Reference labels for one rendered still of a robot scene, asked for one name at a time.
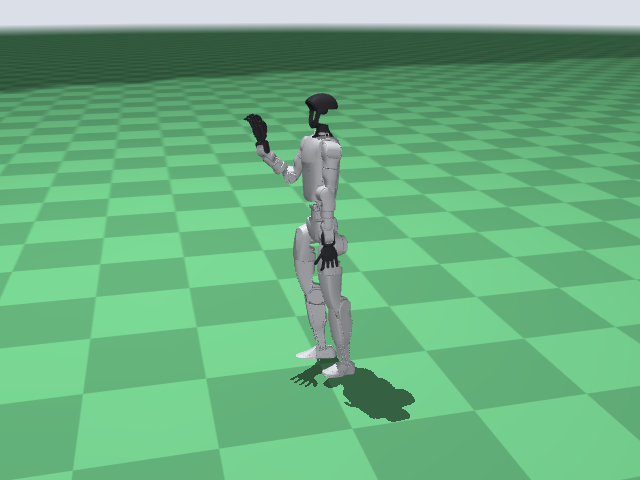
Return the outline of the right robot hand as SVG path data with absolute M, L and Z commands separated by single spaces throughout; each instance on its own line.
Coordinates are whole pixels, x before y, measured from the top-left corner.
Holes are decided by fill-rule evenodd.
M 256 148 L 258 145 L 263 145 L 264 148 L 264 152 L 265 153 L 269 153 L 270 152 L 270 148 L 269 148 L 269 143 L 266 139 L 267 137 L 267 125 L 264 121 L 262 121 L 261 116 L 259 115 L 254 115 L 254 114 L 250 114 L 248 116 L 246 116 L 247 118 L 244 118 L 244 120 L 247 120 L 251 127 L 252 127 L 252 131 L 253 134 L 255 136 L 255 138 L 257 139 L 257 142 L 255 143 Z M 250 119 L 249 119 L 250 118 Z

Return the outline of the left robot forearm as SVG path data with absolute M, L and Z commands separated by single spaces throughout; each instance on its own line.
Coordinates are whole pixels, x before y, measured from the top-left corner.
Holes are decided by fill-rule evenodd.
M 335 197 L 333 191 L 329 188 L 325 188 L 321 192 L 322 203 L 319 206 L 320 210 L 320 228 L 324 233 L 324 242 L 334 241 L 334 211 L 335 211 Z

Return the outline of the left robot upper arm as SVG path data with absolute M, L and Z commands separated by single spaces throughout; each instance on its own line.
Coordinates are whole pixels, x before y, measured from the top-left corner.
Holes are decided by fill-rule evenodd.
M 336 142 L 324 141 L 321 148 L 321 156 L 323 159 L 323 172 L 324 185 L 319 187 L 316 192 L 316 198 L 321 200 L 321 192 L 325 188 L 329 188 L 333 191 L 335 196 L 336 183 L 338 177 L 338 166 L 342 156 L 342 148 Z

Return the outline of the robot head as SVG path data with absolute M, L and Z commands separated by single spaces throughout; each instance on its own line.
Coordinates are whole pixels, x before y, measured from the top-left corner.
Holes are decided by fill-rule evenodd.
M 308 99 L 306 99 L 305 103 L 309 107 L 309 126 L 311 128 L 316 128 L 316 133 L 312 136 L 312 138 L 325 136 L 319 135 L 319 132 L 329 133 L 330 137 L 334 137 L 331 134 L 328 125 L 319 123 L 319 118 L 321 114 L 326 114 L 328 110 L 338 108 L 338 104 L 335 98 L 329 94 L 319 93 L 310 96 Z M 314 111 L 316 111 L 316 114 L 313 121 Z M 328 134 L 326 134 L 326 136 L 328 136 Z

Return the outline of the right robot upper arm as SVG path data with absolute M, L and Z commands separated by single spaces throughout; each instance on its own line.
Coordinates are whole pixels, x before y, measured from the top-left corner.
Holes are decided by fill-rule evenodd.
M 300 142 L 299 150 L 294 158 L 294 165 L 287 166 L 286 170 L 282 172 L 283 179 L 286 183 L 294 183 L 302 173 L 301 155 L 302 155 L 303 144 L 307 137 L 308 136 L 304 136 Z

